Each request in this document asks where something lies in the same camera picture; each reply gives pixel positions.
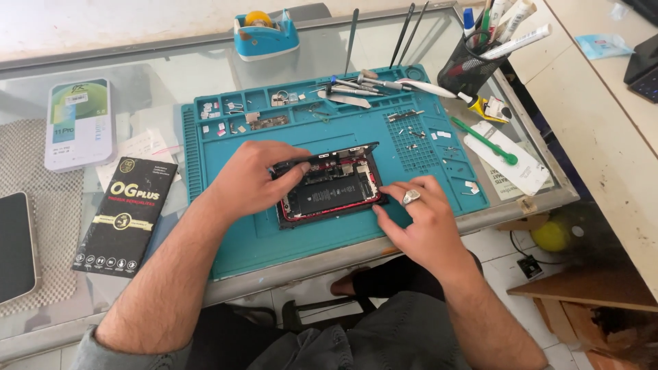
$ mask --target mesh pencil cup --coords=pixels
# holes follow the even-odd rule
[[[482,34],[487,34],[487,32],[477,31],[467,38],[459,38],[455,50],[436,78],[439,86],[453,93],[463,92],[466,95],[476,95],[495,70],[507,60],[509,55],[489,60],[480,58],[471,50],[467,45],[468,39],[479,38]]]

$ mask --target yellow ball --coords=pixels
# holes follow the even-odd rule
[[[530,231],[530,235],[534,242],[546,251],[561,251],[568,246],[571,239],[569,231],[555,221],[546,222],[538,230]]]
[[[245,27],[248,26],[261,26],[261,27],[270,27],[272,28],[272,20],[270,19],[267,13],[262,11],[253,11],[249,12],[245,16]]]

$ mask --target man's left hand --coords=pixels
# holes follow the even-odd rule
[[[223,215],[231,223],[272,207],[311,168],[308,162],[294,166],[285,175],[272,180],[268,169],[293,158],[307,157],[311,152],[292,145],[265,140],[244,142],[226,162],[206,193],[218,200]]]

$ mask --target hand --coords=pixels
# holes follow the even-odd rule
[[[389,194],[400,204],[407,190],[412,189],[420,193],[420,198],[405,207],[413,218],[413,224],[407,228],[401,228],[391,220],[384,208],[379,205],[372,207],[377,223],[393,244],[433,274],[446,273],[459,268],[463,261],[472,261],[461,243],[448,199],[433,176],[420,176],[409,182],[394,182],[380,188],[382,193]]]
[[[309,155],[310,151],[283,142],[244,142],[208,187],[208,193],[218,200],[231,223],[264,211],[292,190],[311,165],[300,163],[276,180],[272,180],[268,169],[281,161]]]

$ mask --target phone screen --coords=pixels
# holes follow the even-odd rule
[[[34,288],[34,256],[25,193],[0,198],[0,303]]]

